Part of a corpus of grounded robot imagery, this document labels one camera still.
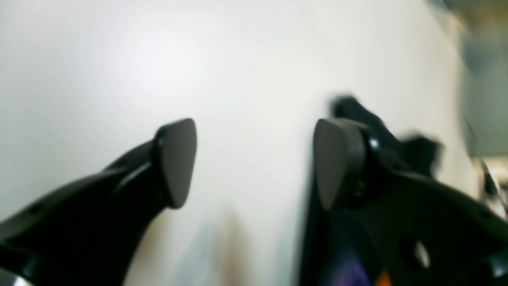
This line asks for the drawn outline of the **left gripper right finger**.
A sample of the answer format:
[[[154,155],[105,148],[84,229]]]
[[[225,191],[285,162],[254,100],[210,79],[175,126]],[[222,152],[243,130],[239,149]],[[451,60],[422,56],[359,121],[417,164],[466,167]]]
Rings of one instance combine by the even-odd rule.
[[[320,119],[313,137],[319,198],[348,211],[394,286],[506,286],[507,222],[471,197],[390,158],[363,124]]]

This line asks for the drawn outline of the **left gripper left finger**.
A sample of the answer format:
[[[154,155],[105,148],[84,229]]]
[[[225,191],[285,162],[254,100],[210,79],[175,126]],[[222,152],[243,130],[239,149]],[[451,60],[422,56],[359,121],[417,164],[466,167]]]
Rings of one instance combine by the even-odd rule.
[[[1,269],[34,286],[121,286],[151,222],[186,203],[196,151],[182,119],[31,203],[1,222]]]

